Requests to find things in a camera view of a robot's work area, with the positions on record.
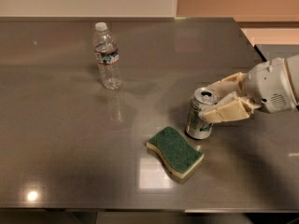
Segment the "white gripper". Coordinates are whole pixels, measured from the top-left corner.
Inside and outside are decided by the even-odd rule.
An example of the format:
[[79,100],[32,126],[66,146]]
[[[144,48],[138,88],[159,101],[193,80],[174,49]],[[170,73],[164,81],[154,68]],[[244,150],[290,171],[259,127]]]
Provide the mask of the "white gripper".
[[[267,113],[297,111],[298,58],[260,63],[247,74],[238,72],[207,87],[224,97],[202,115],[209,123],[248,119],[258,108]],[[249,98],[240,97],[243,92]]]

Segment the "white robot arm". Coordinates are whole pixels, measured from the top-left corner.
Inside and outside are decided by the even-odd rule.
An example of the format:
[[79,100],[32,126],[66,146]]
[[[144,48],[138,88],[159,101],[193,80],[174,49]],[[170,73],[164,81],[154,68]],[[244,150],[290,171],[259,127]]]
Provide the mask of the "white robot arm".
[[216,100],[199,112],[207,123],[248,119],[255,110],[265,113],[297,110],[299,56],[259,63],[247,73],[235,73],[207,86]]

